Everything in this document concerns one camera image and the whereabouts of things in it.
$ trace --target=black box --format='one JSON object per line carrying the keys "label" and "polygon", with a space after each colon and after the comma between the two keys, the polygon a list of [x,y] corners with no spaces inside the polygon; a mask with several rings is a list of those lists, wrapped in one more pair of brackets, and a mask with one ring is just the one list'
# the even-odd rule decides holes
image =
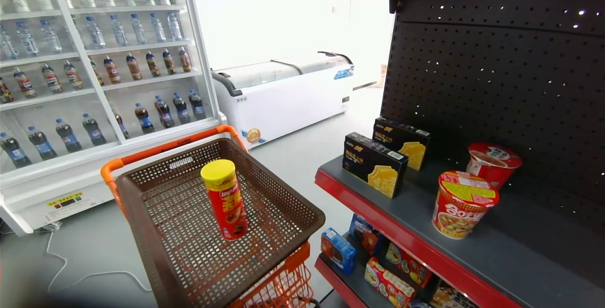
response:
{"label": "black box", "polygon": [[408,157],[385,148],[357,132],[344,138],[342,168],[393,198],[399,190]]}
{"label": "black box", "polygon": [[388,149],[406,155],[410,159],[408,166],[414,170],[420,170],[431,134],[410,125],[378,117],[374,122],[372,139]]}

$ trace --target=blue snack box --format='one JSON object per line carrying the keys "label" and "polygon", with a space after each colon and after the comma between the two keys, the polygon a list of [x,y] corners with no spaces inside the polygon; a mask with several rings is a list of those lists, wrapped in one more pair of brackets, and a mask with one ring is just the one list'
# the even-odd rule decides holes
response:
{"label": "blue snack box", "polygon": [[322,233],[321,252],[342,269],[345,275],[353,272],[357,250],[334,229],[328,228]]}

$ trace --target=gray floor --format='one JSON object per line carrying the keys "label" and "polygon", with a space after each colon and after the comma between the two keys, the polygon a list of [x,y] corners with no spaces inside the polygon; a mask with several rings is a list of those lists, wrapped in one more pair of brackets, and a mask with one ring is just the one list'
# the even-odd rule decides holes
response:
{"label": "gray floor", "polygon": [[[347,113],[251,151],[261,163],[326,213],[326,226],[310,239],[311,257],[306,263],[311,269],[310,283],[316,299],[322,299],[331,290],[313,267],[320,252],[320,233],[327,227],[346,231],[352,213],[313,183],[315,172],[320,164],[342,154],[347,133],[357,131],[367,136],[372,133],[381,101],[382,89],[357,90]],[[49,233],[35,233],[21,238],[0,237],[0,307],[21,307],[24,302],[45,295],[48,283],[62,265],[58,258],[45,254],[49,236]],[[114,202],[64,220],[60,231],[52,237],[50,250],[69,260],[51,291],[64,289],[88,274],[108,271],[132,272],[149,288],[130,228]],[[142,291],[132,278],[123,274],[93,276],[54,296],[59,299],[84,297],[106,307],[156,306],[152,293]]]}

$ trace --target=red shelf edge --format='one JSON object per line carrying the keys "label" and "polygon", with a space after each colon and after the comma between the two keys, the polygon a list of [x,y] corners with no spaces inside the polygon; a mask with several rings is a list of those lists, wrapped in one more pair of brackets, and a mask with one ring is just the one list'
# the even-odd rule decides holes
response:
{"label": "red shelf edge", "polygon": [[343,282],[338,275],[330,268],[329,265],[324,262],[320,257],[315,261],[315,269],[317,269],[326,281],[334,288],[342,299],[351,308],[366,308],[367,306],[361,301],[361,299],[354,293],[348,285]]}
{"label": "red shelf edge", "polygon": [[438,250],[432,248],[426,241],[400,226],[393,218],[382,213],[380,209],[376,208],[365,198],[348,189],[348,187],[342,185],[342,183],[322,170],[318,170],[315,174],[315,184],[346,205],[354,213],[363,216],[369,224],[372,224],[372,226],[384,233],[389,240],[406,250],[417,260],[426,263],[435,274],[443,278],[445,282],[450,283],[458,291],[466,293],[469,299],[473,300],[480,307],[520,307],[512,299],[475,277],[462,265],[459,265]]}

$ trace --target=yellow can lid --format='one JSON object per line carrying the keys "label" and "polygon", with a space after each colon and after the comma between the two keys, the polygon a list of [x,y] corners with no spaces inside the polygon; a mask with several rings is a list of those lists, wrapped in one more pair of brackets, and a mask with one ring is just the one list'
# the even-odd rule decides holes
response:
{"label": "yellow can lid", "polygon": [[228,159],[217,159],[204,165],[199,175],[206,181],[223,181],[235,172],[235,164]]}

